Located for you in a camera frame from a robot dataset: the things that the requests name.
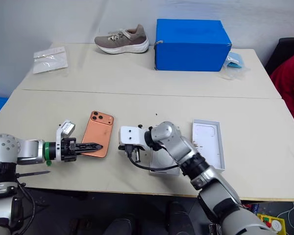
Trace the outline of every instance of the blue cardboard box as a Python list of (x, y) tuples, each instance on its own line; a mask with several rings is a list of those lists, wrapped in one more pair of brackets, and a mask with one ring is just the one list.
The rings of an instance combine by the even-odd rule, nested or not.
[(221, 21), (157, 19), (155, 68), (220, 71), (231, 46)]

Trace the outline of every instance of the black cable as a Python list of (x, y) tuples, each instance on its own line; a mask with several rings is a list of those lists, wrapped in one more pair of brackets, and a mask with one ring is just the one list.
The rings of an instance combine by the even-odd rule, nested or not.
[(167, 151), (167, 149), (166, 149), (164, 146), (162, 146), (162, 145), (161, 145), (160, 147), (161, 147), (162, 149), (164, 149), (164, 150), (166, 150), (166, 151)]
[[(46, 209), (46, 207), (41, 207), (40, 210), (37, 210), (35, 214), (42, 212), (44, 209)], [(31, 216), (32, 216), (32, 214), (24, 216), (23, 220), (26, 220), (26, 219), (30, 218)]]
[(21, 184), (18, 180), (16, 180), (16, 183), (18, 184), (18, 186), (20, 187), (20, 190), (22, 191), (23, 195), (26, 198), (29, 198), (32, 205), (33, 205), (33, 210), (32, 210), (32, 215), (31, 218), (29, 220), (29, 222), (25, 225), (25, 227), (23, 228), (23, 230), (20, 233), (17, 233), (18, 235), (23, 235), (26, 230), (29, 228), (30, 224), (33, 222), (34, 218), (35, 218), (35, 213), (36, 213), (36, 204), (35, 204), (35, 200), (32, 197), (32, 195), (30, 195), (29, 192), (27, 192), (27, 190), (25, 189), (25, 187), (23, 186), (23, 184)]
[[(25, 198), (31, 203), (31, 199), (28, 196), (25, 196)], [(41, 204), (41, 203), (38, 203), (38, 202), (35, 202), (35, 204), (38, 207), (44, 207), (44, 208), (47, 208), (48, 206), (50, 206), (49, 204)]]
[(152, 167), (147, 167), (147, 166), (143, 166), (143, 165), (138, 165), (136, 162), (134, 162), (134, 160), (132, 159), (132, 153), (127, 153), (127, 156), (129, 158), (129, 160), (131, 161), (131, 163), (133, 163), (135, 166), (144, 169), (144, 170), (154, 170), (154, 171), (159, 171), (159, 170), (170, 170), (173, 168), (178, 167), (178, 165), (173, 165), (173, 166), (168, 166), (168, 167), (163, 167), (163, 168), (152, 168)]

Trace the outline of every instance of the white shoe sole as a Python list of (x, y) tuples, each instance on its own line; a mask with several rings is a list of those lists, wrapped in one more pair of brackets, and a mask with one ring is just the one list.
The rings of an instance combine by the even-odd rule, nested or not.
[(120, 54), (124, 52), (131, 52), (131, 53), (143, 53), (148, 50), (149, 47), (149, 41), (146, 39), (141, 44), (136, 44), (136, 45), (128, 45), (128, 46), (123, 46), (123, 47), (117, 47), (117, 48), (105, 48), (105, 47), (100, 47), (97, 45), (101, 50), (104, 52), (107, 52), (109, 54)]

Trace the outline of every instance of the phone box lid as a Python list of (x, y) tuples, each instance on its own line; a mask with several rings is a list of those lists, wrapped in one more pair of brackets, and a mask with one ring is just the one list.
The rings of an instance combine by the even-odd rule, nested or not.
[(221, 21), (157, 19), (158, 70), (219, 71), (231, 46)]
[(218, 121), (195, 119), (193, 121), (193, 145), (218, 172), (225, 170), (221, 130)]

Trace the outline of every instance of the cable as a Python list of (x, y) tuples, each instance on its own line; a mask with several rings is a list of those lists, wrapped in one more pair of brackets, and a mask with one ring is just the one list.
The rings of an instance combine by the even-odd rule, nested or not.
[[(38, 214), (38, 213), (40, 213), (40, 212), (42, 212), (44, 209), (46, 209), (46, 207), (40, 208), (40, 210), (37, 210), (36, 211), (35, 215)], [(31, 216), (32, 216), (32, 214), (29, 214), (27, 216), (24, 216), (23, 220), (26, 220), (26, 219), (30, 218)]]
[(161, 147), (162, 149), (164, 149), (164, 150), (166, 150), (166, 151), (167, 151), (167, 149), (166, 149), (164, 146), (162, 146), (162, 145), (161, 145), (160, 147)]
[(23, 228), (23, 230), (20, 233), (17, 233), (18, 235), (23, 235), (26, 232), (26, 230), (29, 228), (30, 224), (33, 222), (33, 220), (35, 218), (36, 204), (35, 204), (34, 198), (32, 197), (32, 195), (30, 195), (29, 192), (27, 192), (27, 190), (25, 189), (24, 185), (21, 184), (18, 180), (16, 180), (16, 183), (20, 187), (20, 190), (22, 191), (23, 195), (26, 198), (29, 198), (30, 201), (31, 201), (31, 203), (32, 203), (32, 205), (33, 205), (32, 215), (31, 215), (31, 218), (30, 218), (29, 222), (25, 225), (25, 227)]
[(282, 212), (282, 213), (278, 214), (276, 217), (279, 218), (279, 216), (281, 216), (281, 215), (287, 213), (287, 214), (288, 214), (288, 221), (289, 221), (289, 224), (290, 224), (290, 226), (294, 229), (294, 226), (292, 225), (292, 223), (291, 223), (291, 221), (290, 221), (290, 213), (291, 213), (292, 211), (294, 211), (294, 202), (292, 202), (292, 203), (293, 203), (293, 207), (292, 207), (291, 209), (289, 209), (288, 211), (285, 211), (285, 212)]
[[(25, 196), (25, 198), (31, 203), (31, 199), (27, 196)], [(38, 207), (44, 207), (44, 208), (47, 208), (48, 206), (50, 206), (49, 204), (41, 204), (41, 203), (38, 203), (38, 202), (35, 202), (36, 206)]]
[(173, 166), (168, 166), (168, 167), (163, 167), (163, 168), (152, 168), (152, 167), (147, 167), (147, 166), (143, 166), (143, 165), (138, 165), (136, 162), (134, 162), (134, 160), (132, 159), (132, 153), (127, 153), (127, 156), (129, 158), (129, 160), (131, 161), (131, 163), (133, 163), (135, 166), (144, 169), (144, 170), (155, 170), (155, 171), (159, 171), (159, 170), (170, 170), (173, 168), (178, 167), (178, 165), (173, 165)]

